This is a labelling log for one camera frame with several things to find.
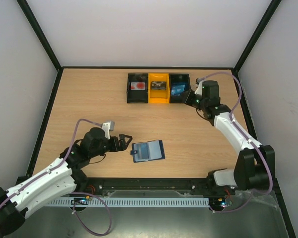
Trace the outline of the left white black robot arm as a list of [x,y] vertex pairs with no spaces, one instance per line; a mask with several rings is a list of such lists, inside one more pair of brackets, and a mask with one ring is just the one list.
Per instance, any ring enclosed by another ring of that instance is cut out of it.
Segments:
[[0,187],[0,233],[6,236],[15,232],[34,212],[58,197],[82,193],[87,181],[82,168],[94,157],[125,151],[132,139],[93,127],[36,175],[8,189]]

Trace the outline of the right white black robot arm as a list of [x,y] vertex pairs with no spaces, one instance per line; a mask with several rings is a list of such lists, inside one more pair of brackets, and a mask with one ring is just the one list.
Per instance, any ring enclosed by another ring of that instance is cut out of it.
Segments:
[[225,136],[238,155],[234,169],[209,172],[207,190],[218,194],[224,186],[233,186],[263,192],[267,187],[270,193],[275,172],[274,149],[252,137],[236,120],[233,111],[221,103],[218,83],[202,80],[195,91],[181,93],[181,99],[184,104],[202,111],[204,119]]

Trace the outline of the navy blue card holder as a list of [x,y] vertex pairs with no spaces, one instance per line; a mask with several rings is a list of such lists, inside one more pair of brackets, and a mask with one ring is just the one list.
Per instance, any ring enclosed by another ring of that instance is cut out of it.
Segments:
[[163,141],[153,140],[133,143],[130,154],[133,157],[134,163],[165,159]]

